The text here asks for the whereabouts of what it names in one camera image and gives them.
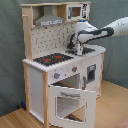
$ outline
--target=wooden toy kitchen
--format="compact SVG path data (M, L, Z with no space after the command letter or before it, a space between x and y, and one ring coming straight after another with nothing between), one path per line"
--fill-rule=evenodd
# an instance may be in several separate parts
M105 49L86 44L83 56L65 52L76 22L89 20L90 4L21 5L26 107L45 128L50 125L94 128ZM82 107L85 107L84 121L72 118L71 114Z

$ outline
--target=backsplash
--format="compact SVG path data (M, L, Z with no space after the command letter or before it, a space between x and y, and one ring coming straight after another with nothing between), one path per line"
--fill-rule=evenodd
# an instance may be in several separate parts
M33 58L67 48L76 22L32 29Z

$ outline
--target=tabletop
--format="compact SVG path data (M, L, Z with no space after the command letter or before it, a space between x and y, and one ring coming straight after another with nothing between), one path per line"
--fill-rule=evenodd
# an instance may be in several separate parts
M83 119L84 108L73 113ZM102 81L102 96L96 101L95 128L115 128L128 118L128 89ZM0 128L44 128L44 125L23 109L0 118Z

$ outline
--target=stovetop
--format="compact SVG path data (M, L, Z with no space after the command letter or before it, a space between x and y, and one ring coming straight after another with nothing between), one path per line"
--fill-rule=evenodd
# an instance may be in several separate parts
M40 63L46 67L61 63L67 60L73 59L73 57L61 54L61 53L54 53L47 56L43 56L40 58L34 59L34 62Z

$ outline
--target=cabinet door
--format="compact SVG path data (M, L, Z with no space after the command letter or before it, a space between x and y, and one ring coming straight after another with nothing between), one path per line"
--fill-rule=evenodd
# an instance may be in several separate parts
M50 124L63 128L94 128L96 92L87 90L50 86L49 87ZM84 103L84 119L72 118L71 114Z

